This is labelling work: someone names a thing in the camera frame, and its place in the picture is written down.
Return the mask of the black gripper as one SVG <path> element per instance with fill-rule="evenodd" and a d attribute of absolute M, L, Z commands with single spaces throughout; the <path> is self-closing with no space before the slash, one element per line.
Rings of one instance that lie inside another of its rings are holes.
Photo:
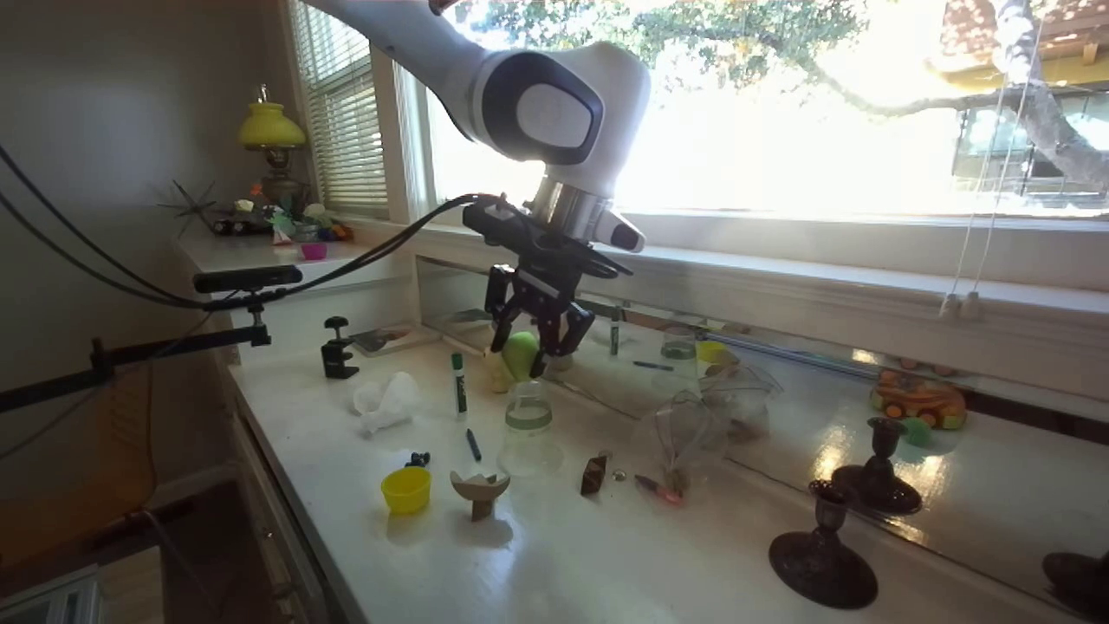
<path fill-rule="evenodd" d="M 491 320 L 487 351 L 498 353 L 518 316 L 540 330 L 538 368 L 571 357 L 592 327 L 592 312 L 576 300 L 582 276 L 621 276 L 623 268 L 588 242 L 567 239 L 503 198 L 479 195 L 462 223 L 487 246 L 514 254 L 494 263 L 486 284 L 486 312 Z"/>

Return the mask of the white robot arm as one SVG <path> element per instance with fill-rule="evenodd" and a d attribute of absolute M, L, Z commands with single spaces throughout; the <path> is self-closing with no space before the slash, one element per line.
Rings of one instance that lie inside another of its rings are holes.
<path fill-rule="evenodd" d="M 576 300 L 582 276 L 615 276 L 601 246 L 637 254 L 645 231 L 614 208 L 615 175 L 645 117 L 645 61 L 608 40 L 571 50 L 491 50 L 454 30 L 427 0 L 309 0 L 359 30 L 436 92 L 454 129 L 507 159 L 540 161 L 526 208 L 470 195 L 462 223 L 514 263 L 487 269 L 491 351 L 529 316 L 540 357 L 580 351 L 592 312 Z"/>

